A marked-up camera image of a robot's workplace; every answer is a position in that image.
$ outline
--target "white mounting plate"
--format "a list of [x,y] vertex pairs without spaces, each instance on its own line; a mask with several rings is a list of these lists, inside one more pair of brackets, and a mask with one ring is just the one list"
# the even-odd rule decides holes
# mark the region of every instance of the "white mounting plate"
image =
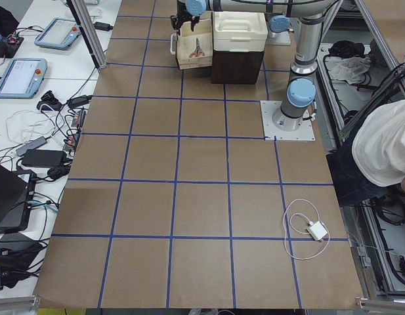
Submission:
[[289,38],[288,31],[283,31],[282,33],[276,33],[272,36],[272,32],[268,30],[268,37],[266,38],[266,45],[280,45],[280,46],[290,46],[291,39]]
[[[262,100],[262,121],[263,134],[265,140],[287,140],[287,141],[315,141],[312,122],[310,120],[303,121],[300,128],[295,131],[284,131],[279,129],[272,122],[272,115],[277,108],[281,106],[281,101],[277,100]],[[309,113],[305,112],[303,117],[308,117]]]

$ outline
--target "blue tablet frame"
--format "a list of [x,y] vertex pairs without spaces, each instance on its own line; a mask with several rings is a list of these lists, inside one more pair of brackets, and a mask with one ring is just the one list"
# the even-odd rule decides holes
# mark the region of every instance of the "blue tablet frame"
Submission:
[[[21,94],[16,94],[16,93],[2,93],[1,90],[4,87],[8,76],[15,64],[16,61],[19,60],[26,60],[26,61],[39,61],[39,64],[37,65],[36,69],[40,70],[40,73],[33,73],[32,79],[30,81],[30,84],[27,88],[27,91],[25,93]],[[43,81],[43,78],[45,77],[45,73],[47,70],[47,61],[46,59],[42,58],[13,58],[9,65],[7,66],[7,69],[5,70],[2,78],[0,79],[0,98],[32,98],[34,94],[39,90],[40,84]]]
[[70,20],[69,18],[54,18],[52,22],[41,32],[35,39],[34,43],[36,46],[44,47],[44,48],[51,48],[51,49],[59,49],[59,50],[66,50],[69,46],[77,39],[77,37],[81,34],[78,25],[76,24],[75,27],[77,28],[76,31],[71,30],[69,33],[66,34],[65,40],[61,44],[55,43],[47,43],[42,41],[44,36],[47,32],[55,25],[56,22],[59,20],[62,21],[70,21],[75,22],[75,20]]

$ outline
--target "white box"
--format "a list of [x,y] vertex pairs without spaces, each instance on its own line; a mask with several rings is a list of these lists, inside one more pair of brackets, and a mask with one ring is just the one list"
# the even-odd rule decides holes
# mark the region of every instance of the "white box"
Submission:
[[[195,51],[196,39],[200,42],[203,56],[192,57]],[[190,22],[185,22],[181,34],[177,36],[176,59],[179,69],[208,67],[213,63],[213,28],[211,20],[200,20],[194,31],[190,29]]]
[[214,12],[214,50],[264,51],[268,28],[263,13]]

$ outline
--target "yellow object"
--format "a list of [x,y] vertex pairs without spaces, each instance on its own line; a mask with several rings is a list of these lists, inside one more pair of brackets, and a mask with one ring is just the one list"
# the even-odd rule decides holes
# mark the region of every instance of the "yellow object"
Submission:
[[72,309],[72,308],[40,308],[37,315],[85,315],[85,308]]

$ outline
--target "dark clothing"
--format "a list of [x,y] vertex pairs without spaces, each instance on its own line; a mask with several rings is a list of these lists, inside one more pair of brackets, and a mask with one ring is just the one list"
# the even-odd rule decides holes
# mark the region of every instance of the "dark clothing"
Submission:
[[373,184],[361,173],[352,157],[352,142],[364,120],[356,124],[336,153],[326,156],[340,207],[380,197],[386,192],[386,187]]
[[18,21],[8,10],[0,6],[0,34],[6,37],[16,30]]

